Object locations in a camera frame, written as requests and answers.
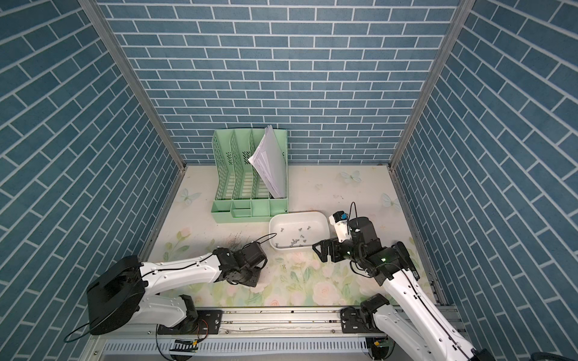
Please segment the white plastic storage box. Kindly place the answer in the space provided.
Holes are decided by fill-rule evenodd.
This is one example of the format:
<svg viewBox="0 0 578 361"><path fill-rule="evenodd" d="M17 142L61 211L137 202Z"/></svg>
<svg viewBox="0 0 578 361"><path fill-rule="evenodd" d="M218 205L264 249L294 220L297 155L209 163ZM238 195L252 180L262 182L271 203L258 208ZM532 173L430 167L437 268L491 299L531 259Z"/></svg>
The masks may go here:
<svg viewBox="0 0 578 361"><path fill-rule="evenodd" d="M310 248L331 237L329 221L318 211L276 215L269 221L269 232L276 234L269 244L277 251Z"/></svg>

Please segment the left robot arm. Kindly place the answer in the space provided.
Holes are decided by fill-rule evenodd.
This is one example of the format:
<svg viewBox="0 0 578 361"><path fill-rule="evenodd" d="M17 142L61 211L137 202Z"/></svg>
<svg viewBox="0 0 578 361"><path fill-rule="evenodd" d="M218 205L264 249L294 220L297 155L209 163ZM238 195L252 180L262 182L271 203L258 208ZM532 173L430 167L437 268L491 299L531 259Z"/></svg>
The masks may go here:
<svg viewBox="0 0 578 361"><path fill-rule="evenodd" d="M163 334L191 334L201 327L192 297L169 298L165 292L218 282L256 287L266 264L260 242L171 262L124 257L87 287L88 322L76 330L81 336L105 335L128 324L154 324Z"/></svg>

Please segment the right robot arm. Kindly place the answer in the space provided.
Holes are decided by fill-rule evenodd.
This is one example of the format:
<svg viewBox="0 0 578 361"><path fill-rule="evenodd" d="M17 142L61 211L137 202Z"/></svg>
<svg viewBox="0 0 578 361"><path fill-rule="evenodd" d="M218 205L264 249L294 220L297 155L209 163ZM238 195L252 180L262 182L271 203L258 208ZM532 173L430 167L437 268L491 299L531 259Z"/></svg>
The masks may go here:
<svg viewBox="0 0 578 361"><path fill-rule="evenodd" d="M384 247L378 239L327 239L312 249L323 263L348 260L360 266L397 302L409 321L398 317L394 306L381 294L361 303L360 316L367 327L384 332L413 360L495 359L489 350L475 349L424 295L403 243Z"/></svg>

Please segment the green plastic file organizer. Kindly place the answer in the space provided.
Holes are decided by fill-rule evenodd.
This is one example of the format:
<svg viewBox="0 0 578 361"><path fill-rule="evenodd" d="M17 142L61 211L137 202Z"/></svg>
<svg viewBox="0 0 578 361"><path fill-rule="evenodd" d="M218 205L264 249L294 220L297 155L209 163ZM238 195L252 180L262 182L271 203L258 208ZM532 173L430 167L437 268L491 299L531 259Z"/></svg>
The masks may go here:
<svg viewBox="0 0 578 361"><path fill-rule="evenodd" d="M268 222L288 213L288 199L273 198L250 164L264 129L221 129L212 136L218 188L211 215L218 224Z"/></svg>

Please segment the white paper stack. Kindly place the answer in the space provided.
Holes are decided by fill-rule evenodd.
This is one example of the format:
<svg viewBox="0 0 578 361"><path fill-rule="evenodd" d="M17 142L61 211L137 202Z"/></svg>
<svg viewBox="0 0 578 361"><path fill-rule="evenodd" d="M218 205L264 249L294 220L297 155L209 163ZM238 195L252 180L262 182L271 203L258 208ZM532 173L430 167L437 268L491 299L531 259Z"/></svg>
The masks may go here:
<svg viewBox="0 0 578 361"><path fill-rule="evenodd" d="M274 199L287 197L287 166L272 126L265 129L263 138L248 162Z"/></svg>

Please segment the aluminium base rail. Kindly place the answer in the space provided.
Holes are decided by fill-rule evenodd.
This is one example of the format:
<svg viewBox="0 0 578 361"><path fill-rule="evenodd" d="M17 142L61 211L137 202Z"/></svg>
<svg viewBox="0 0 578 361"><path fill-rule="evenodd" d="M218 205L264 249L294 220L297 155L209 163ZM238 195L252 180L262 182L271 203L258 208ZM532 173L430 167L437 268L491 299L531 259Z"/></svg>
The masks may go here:
<svg viewBox="0 0 578 361"><path fill-rule="evenodd" d="M370 335L341 307L199 308L202 329L190 334L216 337L330 337Z"/></svg>

